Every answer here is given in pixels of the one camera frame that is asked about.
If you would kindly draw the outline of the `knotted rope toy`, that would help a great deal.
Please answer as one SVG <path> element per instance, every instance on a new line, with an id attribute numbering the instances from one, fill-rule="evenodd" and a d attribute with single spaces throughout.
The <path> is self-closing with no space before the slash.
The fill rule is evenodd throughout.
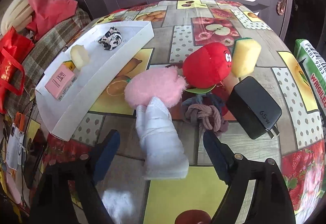
<path id="1" fill-rule="evenodd" d="M 229 123 L 224 119 L 227 112 L 224 101 L 211 92 L 197 94 L 181 103 L 181 115 L 185 122 L 212 131 L 217 137 L 228 130 Z"/>

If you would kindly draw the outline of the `yellow green scrub sponge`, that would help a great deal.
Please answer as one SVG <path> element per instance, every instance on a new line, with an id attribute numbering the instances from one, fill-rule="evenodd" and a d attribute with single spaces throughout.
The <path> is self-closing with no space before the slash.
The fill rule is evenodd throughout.
<path id="1" fill-rule="evenodd" d="M 249 75 L 254 71 L 261 52 L 261 45 L 252 38 L 235 41 L 232 55 L 231 72 L 237 78 Z"/>

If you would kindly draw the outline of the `white cardboard tray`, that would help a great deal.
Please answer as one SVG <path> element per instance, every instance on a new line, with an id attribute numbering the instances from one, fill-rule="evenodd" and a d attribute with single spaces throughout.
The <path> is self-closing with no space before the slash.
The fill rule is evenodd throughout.
<path id="1" fill-rule="evenodd" d="M 120 31 L 122 43 L 114 50 L 107 51 L 98 40 L 111 27 Z M 74 45 L 85 47 L 90 61 L 77 71 L 77 79 L 60 101 L 45 88 L 59 66 L 71 58 L 69 49 L 59 53 L 36 86 L 36 103 L 47 130 L 57 138 L 69 141 L 106 86 L 153 37 L 149 21 L 103 23 L 89 28 Z"/>

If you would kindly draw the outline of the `red bag behind table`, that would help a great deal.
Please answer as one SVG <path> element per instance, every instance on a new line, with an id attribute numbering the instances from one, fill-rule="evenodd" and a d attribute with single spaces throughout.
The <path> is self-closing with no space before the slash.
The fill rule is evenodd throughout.
<path id="1" fill-rule="evenodd" d="M 128 9 L 118 9 L 116 11 L 113 11 L 110 13 L 110 15 L 113 15 L 113 14 L 116 14 L 116 13 L 119 13 L 119 12 L 126 12 Z"/>

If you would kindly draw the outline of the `black 65W charger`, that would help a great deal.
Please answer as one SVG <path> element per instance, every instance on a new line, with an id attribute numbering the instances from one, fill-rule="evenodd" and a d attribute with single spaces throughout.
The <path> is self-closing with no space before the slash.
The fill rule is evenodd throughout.
<path id="1" fill-rule="evenodd" d="M 282 115 L 277 102 L 251 76 L 244 78 L 233 87 L 226 106 L 253 140 L 271 133 Z"/>

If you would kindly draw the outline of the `pink tissue pack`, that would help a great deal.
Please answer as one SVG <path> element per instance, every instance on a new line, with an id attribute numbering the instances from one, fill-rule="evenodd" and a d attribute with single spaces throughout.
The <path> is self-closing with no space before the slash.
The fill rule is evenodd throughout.
<path id="1" fill-rule="evenodd" d="M 61 64 L 45 84 L 45 88 L 56 100 L 61 101 L 75 80 L 74 72 Z"/>

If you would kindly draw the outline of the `white cloth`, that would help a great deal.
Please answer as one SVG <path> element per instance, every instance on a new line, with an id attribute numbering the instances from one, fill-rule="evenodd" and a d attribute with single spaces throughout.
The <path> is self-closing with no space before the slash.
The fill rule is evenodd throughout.
<path id="1" fill-rule="evenodd" d="M 167 107 L 153 97 L 147 106 L 137 106 L 136 112 L 135 127 L 145 154 L 144 179 L 184 179 L 189 160 Z"/>

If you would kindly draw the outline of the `leopard print scrunchie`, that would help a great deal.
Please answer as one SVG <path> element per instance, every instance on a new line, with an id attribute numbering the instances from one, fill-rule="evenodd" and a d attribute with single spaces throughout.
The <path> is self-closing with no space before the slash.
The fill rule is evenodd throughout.
<path id="1" fill-rule="evenodd" d="M 102 45 L 105 50 L 112 51 L 122 43 L 122 36 L 116 27 L 111 27 L 104 36 L 102 36 L 98 43 Z"/>

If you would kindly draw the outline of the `yellow round sponge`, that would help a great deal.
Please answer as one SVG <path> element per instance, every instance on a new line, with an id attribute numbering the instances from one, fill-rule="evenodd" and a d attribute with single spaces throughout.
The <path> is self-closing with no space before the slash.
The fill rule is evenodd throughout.
<path id="1" fill-rule="evenodd" d="M 74 45 L 70 50 L 70 57 L 78 70 L 89 63 L 89 55 L 83 45 Z"/>

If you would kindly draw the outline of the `red gift bag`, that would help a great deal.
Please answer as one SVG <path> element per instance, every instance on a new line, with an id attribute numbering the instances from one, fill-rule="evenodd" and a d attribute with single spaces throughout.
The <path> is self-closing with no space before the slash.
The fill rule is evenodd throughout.
<path id="1" fill-rule="evenodd" d="M 34 43 L 18 34 L 14 27 L 11 27 L 1 39 L 1 114 L 7 113 L 4 107 L 7 91 L 18 96 L 23 94 L 26 75 L 22 62 L 33 48 Z M 10 84 L 17 70 L 20 71 L 22 77 L 18 88 Z"/>

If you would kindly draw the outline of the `pink fluffy plush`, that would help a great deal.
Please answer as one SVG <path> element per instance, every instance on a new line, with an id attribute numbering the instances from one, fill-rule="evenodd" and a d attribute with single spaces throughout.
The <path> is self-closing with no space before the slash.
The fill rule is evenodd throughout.
<path id="1" fill-rule="evenodd" d="M 139 105 L 149 105 L 151 99 L 156 97 L 169 109 L 181 100 L 186 85 L 177 67 L 154 67 L 129 81 L 124 89 L 124 98 L 135 109 Z"/>

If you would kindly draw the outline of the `plaid sofa cover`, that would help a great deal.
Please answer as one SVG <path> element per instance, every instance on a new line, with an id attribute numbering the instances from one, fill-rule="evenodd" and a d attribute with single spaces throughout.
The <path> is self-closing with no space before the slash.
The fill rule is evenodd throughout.
<path id="1" fill-rule="evenodd" d="M 74 16 L 58 23 L 35 43 L 22 62 L 25 70 L 23 94 L 18 96 L 10 92 L 4 100 L 4 109 L 10 117 L 15 117 L 17 112 L 24 110 L 29 103 L 31 90 L 41 80 L 45 69 L 90 22 L 88 13 L 78 8 Z"/>

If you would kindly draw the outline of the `red apple plush toy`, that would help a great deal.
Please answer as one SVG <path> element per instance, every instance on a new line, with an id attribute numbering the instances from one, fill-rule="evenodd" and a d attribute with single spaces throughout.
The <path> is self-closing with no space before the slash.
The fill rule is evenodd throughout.
<path id="1" fill-rule="evenodd" d="M 223 81 L 231 72 L 231 67 L 229 49 L 221 43 L 209 43 L 185 59 L 182 71 L 190 86 L 206 89 Z"/>

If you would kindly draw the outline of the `green Doublemint pillow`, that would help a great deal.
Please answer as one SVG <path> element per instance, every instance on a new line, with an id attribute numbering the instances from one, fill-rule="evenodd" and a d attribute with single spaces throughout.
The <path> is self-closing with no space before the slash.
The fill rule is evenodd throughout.
<path id="1" fill-rule="evenodd" d="M 302 66 L 316 98 L 322 123 L 325 123 L 325 60 L 306 39 L 295 41 L 294 56 Z"/>

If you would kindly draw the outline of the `white foam strips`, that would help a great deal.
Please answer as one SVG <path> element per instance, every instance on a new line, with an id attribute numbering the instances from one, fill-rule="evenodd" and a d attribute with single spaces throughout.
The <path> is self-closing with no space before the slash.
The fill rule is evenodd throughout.
<path id="1" fill-rule="evenodd" d="M 32 22 L 33 8 L 28 0 L 13 0 L 1 21 L 1 34 L 5 35 L 12 27 L 21 32 Z"/>

